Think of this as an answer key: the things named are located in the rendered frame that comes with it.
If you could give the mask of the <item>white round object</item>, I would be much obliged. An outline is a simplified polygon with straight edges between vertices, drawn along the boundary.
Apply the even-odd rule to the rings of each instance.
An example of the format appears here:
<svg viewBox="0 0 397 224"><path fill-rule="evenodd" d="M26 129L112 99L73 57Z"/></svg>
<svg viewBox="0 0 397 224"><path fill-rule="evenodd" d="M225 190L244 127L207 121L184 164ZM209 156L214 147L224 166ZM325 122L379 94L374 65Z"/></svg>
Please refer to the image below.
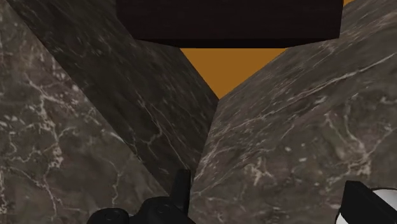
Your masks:
<svg viewBox="0 0 397 224"><path fill-rule="evenodd" d="M372 188L372 191L397 211L397 189ZM344 219L344 217L340 213L338 213L336 216L335 224L349 224L349 223Z"/></svg>

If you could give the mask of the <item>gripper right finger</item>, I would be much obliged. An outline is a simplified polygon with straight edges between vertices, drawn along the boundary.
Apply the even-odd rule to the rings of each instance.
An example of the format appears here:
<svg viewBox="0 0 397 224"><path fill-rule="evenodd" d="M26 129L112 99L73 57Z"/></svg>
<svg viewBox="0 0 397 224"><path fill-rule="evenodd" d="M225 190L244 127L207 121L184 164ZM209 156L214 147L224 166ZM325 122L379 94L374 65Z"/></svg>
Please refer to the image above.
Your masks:
<svg viewBox="0 0 397 224"><path fill-rule="evenodd" d="M397 224L397 211L360 181L346 181L340 214L349 224Z"/></svg>

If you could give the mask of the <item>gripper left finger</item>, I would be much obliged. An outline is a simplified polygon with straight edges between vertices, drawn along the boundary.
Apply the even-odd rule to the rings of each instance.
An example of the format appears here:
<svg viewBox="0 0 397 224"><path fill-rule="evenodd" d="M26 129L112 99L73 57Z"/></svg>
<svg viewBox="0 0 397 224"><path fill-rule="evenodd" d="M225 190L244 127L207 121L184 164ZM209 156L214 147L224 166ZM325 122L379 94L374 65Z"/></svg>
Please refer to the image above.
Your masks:
<svg viewBox="0 0 397 224"><path fill-rule="evenodd" d="M121 208L104 208L94 212L87 224L196 224L188 217L191 171L180 169L166 197L146 199L136 214Z"/></svg>

